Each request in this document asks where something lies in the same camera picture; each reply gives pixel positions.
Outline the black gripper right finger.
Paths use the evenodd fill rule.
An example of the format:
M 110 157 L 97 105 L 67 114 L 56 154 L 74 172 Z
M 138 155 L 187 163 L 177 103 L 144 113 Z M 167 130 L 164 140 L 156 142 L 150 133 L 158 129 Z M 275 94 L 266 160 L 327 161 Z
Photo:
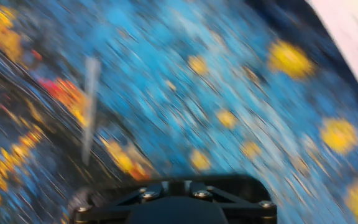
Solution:
M 277 206 L 249 175 L 208 175 L 185 180 L 186 194 L 215 204 L 228 223 L 277 224 Z

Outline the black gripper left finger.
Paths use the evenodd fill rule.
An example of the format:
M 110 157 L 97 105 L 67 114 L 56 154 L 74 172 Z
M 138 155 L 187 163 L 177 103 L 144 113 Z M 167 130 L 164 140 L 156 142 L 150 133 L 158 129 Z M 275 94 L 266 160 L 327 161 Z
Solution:
M 146 180 L 90 185 L 73 195 L 73 223 L 166 224 L 178 222 L 169 182 Z

